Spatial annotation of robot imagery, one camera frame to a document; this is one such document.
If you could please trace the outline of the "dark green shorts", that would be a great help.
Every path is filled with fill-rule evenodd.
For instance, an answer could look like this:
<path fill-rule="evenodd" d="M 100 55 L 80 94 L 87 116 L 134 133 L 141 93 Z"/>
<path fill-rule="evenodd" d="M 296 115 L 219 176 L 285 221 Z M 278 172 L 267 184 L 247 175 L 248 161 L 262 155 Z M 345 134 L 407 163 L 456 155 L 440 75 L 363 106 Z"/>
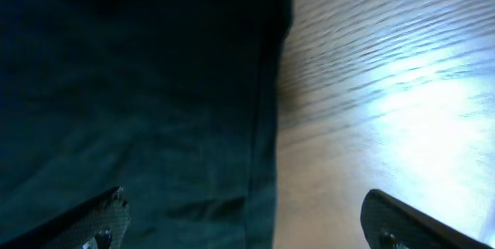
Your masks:
<path fill-rule="evenodd" d="M 120 186 L 120 248 L 270 248 L 292 0 L 1 0 L 1 244 Z"/>

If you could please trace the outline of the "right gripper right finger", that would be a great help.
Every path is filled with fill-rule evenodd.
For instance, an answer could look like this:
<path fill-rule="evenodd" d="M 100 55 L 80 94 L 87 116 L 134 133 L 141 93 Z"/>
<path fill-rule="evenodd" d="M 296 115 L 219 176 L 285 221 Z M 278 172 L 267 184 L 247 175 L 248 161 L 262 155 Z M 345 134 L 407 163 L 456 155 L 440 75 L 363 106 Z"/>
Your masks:
<path fill-rule="evenodd" d="M 360 225 L 371 249 L 490 249 L 379 189 L 364 197 Z"/>

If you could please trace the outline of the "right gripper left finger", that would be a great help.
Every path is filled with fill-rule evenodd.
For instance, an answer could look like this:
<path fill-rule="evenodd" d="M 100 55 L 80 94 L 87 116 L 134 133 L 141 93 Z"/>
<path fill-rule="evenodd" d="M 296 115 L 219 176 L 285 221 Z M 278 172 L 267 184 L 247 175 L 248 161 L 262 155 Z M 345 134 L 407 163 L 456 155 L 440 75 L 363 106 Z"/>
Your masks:
<path fill-rule="evenodd" d="M 130 224 L 120 186 L 1 244 L 1 249 L 119 249 Z"/>

